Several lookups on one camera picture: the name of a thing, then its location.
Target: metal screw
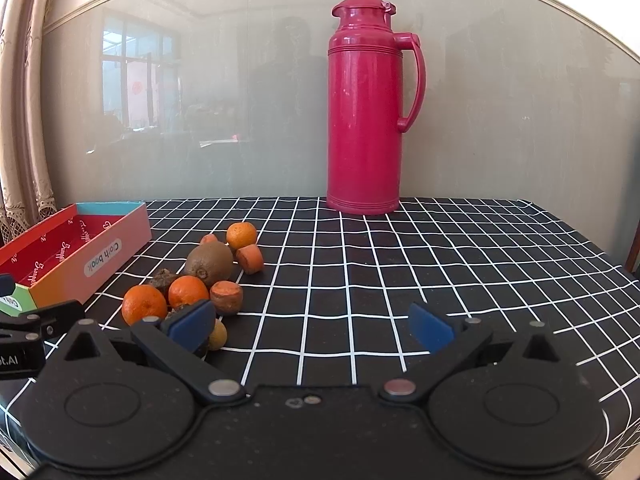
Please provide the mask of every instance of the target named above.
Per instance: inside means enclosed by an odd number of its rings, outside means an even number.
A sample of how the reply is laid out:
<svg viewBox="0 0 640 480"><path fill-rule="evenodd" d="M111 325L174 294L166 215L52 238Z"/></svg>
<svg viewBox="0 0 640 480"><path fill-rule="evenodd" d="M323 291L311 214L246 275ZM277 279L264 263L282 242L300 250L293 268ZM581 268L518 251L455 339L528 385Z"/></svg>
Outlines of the metal screw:
<svg viewBox="0 0 640 480"><path fill-rule="evenodd" d="M393 396L407 396L416 390L415 383L409 379L391 379L385 383L385 391Z"/></svg>
<svg viewBox="0 0 640 480"><path fill-rule="evenodd" d="M320 404L322 402L322 399L317 395L308 395L304 400L306 404Z"/></svg>
<svg viewBox="0 0 640 480"><path fill-rule="evenodd" d="M285 400L284 403L288 408L293 408L294 410L296 410L298 408L302 408L305 401L300 399L300 397L294 397L293 399Z"/></svg>
<svg viewBox="0 0 640 480"><path fill-rule="evenodd" d="M240 384L233 379L218 379L209 383L209 393L217 397L231 397L240 391Z"/></svg>

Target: blue gripper pad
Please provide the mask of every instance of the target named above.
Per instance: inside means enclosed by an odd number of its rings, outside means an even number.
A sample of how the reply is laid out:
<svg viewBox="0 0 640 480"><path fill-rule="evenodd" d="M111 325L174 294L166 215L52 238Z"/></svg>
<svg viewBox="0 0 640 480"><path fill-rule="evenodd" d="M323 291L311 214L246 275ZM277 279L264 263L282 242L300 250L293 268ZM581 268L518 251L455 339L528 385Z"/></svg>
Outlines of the blue gripper pad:
<svg viewBox="0 0 640 480"><path fill-rule="evenodd" d="M452 327L417 303L409 305L409 331L431 353L449 344L456 336Z"/></svg>
<svg viewBox="0 0 640 480"><path fill-rule="evenodd" d="M210 301L198 301L184 307L162 323L161 329L172 341L195 352L207 340L216 322L216 308Z"/></svg>

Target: dried fruit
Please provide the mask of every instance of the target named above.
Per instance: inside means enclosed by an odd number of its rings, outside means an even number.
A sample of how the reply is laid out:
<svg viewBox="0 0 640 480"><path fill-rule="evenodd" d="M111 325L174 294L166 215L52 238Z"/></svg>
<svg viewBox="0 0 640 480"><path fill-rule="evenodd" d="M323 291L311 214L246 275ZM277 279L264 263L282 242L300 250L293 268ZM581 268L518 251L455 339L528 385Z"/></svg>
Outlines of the dried fruit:
<svg viewBox="0 0 640 480"><path fill-rule="evenodd" d="M160 269L149 281L149 285L157 288L162 295L164 296L164 300L169 302L169 287L171 284L178 279L178 274L172 273L169 269Z"/></svg>
<svg viewBox="0 0 640 480"><path fill-rule="evenodd" d="M217 242L217 241L218 241L218 237L217 237L215 234L213 234L213 233L210 233L210 234L208 234L208 235L204 235L204 236L200 239L200 243L201 243L201 244L207 244L207 243L209 243L209 242Z"/></svg>
<svg viewBox="0 0 640 480"><path fill-rule="evenodd" d="M210 290L211 303L220 316L232 316L242 307L242 287L234 282L217 282Z"/></svg>

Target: thermos lid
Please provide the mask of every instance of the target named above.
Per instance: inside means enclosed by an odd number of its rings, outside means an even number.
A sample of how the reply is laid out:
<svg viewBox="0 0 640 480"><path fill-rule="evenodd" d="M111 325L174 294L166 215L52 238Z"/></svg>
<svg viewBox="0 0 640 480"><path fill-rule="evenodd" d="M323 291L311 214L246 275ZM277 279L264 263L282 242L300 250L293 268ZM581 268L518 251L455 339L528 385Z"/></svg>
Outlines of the thermos lid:
<svg viewBox="0 0 640 480"><path fill-rule="evenodd" d="M345 7L347 9L381 9L386 10L389 14L396 13L396 6L383 0L344 0L334 7L331 14L338 16L337 9Z"/></svg>

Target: kiwi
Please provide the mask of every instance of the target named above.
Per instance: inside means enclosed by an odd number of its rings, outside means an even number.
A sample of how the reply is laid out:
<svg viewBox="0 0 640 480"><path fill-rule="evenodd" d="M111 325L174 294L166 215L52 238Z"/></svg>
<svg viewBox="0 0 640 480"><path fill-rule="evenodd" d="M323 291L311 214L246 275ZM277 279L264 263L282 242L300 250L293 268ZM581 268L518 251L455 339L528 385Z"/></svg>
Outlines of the kiwi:
<svg viewBox="0 0 640 480"><path fill-rule="evenodd" d="M177 280L180 276L178 274L172 273L169 269L160 269L155 275L149 280L149 285L154 286L164 296L167 303L169 301L169 287L171 284Z"/></svg>
<svg viewBox="0 0 640 480"><path fill-rule="evenodd" d="M222 242L207 242L194 248L184 264L184 272L200 278L207 288L228 280L234 269L234 256Z"/></svg>

